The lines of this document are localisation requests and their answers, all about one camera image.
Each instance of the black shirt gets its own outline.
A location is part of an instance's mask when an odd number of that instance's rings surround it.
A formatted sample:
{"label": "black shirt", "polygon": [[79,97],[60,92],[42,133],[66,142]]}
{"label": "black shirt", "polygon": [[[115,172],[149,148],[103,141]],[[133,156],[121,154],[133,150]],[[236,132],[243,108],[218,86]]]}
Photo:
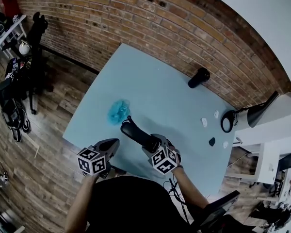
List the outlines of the black shirt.
{"label": "black shirt", "polygon": [[191,232],[168,192],[158,183],[122,176],[95,184],[86,232]]}

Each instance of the chair leg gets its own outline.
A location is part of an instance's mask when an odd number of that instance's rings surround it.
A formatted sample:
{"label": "chair leg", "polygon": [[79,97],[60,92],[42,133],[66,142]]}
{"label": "chair leg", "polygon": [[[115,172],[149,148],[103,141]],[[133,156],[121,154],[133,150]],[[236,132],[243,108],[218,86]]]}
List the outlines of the chair leg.
{"label": "chair leg", "polygon": [[31,114],[33,115],[37,114],[37,111],[34,110],[32,107],[32,87],[29,88],[29,105],[30,105]]}

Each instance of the baseboard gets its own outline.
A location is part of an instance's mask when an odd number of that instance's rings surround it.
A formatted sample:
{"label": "baseboard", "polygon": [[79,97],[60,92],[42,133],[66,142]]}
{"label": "baseboard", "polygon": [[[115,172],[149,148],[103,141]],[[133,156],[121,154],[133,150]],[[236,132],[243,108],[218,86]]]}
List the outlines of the baseboard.
{"label": "baseboard", "polygon": [[95,69],[89,67],[88,65],[85,65],[85,64],[81,63],[80,61],[71,59],[70,57],[65,56],[65,55],[63,55],[63,54],[61,54],[61,53],[59,53],[59,52],[57,52],[55,50],[52,50],[52,49],[46,47],[46,46],[43,46],[43,45],[39,44],[39,47],[41,49],[43,49],[44,51],[50,52],[50,53],[52,53],[52,54],[54,54],[56,56],[59,56],[59,57],[65,59],[65,60],[67,60],[67,61],[70,61],[71,63],[76,64],[77,66],[82,67],[82,68],[84,68],[84,69],[86,69],[86,70],[88,70],[88,71],[90,71],[90,72],[92,72],[92,73],[94,73],[96,75],[98,75],[100,73],[98,70],[95,70]]}

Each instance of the white plastic piece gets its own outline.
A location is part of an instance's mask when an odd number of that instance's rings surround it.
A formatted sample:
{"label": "white plastic piece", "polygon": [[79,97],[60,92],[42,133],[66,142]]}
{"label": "white plastic piece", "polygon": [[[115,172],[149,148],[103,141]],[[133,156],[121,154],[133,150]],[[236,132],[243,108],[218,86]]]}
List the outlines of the white plastic piece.
{"label": "white plastic piece", "polygon": [[203,124],[204,128],[207,127],[207,124],[208,124],[207,119],[202,118],[202,124]]}
{"label": "white plastic piece", "polygon": [[216,119],[218,119],[218,117],[219,117],[219,111],[216,110],[216,111],[214,112],[213,115],[214,115],[214,117],[215,117]]}
{"label": "white plastic piece", "polygon": [[228,142],[224,142],[224,143],[223,143],[223,148],[226,149],[227,147],[228,147]]}

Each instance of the person's arm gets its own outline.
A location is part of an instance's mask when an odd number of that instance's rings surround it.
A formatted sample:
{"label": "person's arm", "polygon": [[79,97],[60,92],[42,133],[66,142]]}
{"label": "person's arm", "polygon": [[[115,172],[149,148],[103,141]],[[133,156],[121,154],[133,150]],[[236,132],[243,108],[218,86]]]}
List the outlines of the person's arm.
{"label": "person's arm", "polygon": [[178,181],[185,202],[191,205],[196,205],[201,209],[204,209],[206,205],[208,205],[209,203],[207,199],[194,186],[192,181],[185,173],[184,169],[178,166],[175,169],[173,169],[172,172]]}
{"label": "person's arm", "polygon": [[88,204],[92,198],[93,187],[98,180],[99,175],[90,176],[87,175],[83,179],[83,185],[80,190],[70,210],[68,212],[65,224],[66,233],[83,233],[86,230],[87,224],[87,209]]}

